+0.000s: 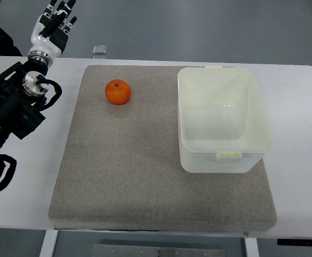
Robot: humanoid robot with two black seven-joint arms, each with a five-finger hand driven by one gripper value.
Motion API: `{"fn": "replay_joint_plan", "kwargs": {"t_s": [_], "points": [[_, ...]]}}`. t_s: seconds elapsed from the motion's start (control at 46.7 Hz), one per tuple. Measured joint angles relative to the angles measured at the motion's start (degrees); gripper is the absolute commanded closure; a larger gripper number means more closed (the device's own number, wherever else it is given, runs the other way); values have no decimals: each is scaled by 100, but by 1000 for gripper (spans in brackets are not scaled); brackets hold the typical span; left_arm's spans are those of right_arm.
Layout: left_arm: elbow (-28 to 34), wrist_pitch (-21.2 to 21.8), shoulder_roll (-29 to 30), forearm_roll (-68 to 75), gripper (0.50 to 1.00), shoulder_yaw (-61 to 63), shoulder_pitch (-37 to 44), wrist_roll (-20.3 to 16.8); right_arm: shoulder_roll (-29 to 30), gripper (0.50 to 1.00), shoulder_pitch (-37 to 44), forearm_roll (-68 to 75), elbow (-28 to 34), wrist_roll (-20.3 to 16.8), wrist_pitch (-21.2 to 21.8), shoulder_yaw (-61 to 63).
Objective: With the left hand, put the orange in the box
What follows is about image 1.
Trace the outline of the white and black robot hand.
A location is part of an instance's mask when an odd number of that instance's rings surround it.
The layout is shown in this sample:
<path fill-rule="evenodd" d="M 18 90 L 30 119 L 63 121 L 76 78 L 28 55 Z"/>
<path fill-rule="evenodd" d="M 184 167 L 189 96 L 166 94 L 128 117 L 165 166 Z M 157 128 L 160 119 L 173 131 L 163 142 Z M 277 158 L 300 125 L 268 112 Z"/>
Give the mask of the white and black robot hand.
<path fill-rule="evenodd" d="M 76 17 L 70 14 L 76 1 L 50 1 L 36 21 L 31 35 L 29 59 L 43 59 L 47 65 L 60 56 L 66 47 Z"/>

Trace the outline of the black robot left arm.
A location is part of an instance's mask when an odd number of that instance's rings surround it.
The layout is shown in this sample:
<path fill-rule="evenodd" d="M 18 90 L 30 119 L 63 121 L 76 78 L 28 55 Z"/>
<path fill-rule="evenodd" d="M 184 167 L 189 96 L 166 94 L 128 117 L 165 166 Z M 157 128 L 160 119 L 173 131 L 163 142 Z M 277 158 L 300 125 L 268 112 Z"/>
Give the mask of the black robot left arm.
<path fill-rule="evenodd" d="M 31 50 L 25 63 L 17 62 L 0 74 L 0 148 L 10 134 L 23 139 L 45 119 L 42 111 L 62 95 L 61 86 L 46 79 L 55 55 Z M 0 154 L 0 191 L 11 182 L 17 161 Z"/>

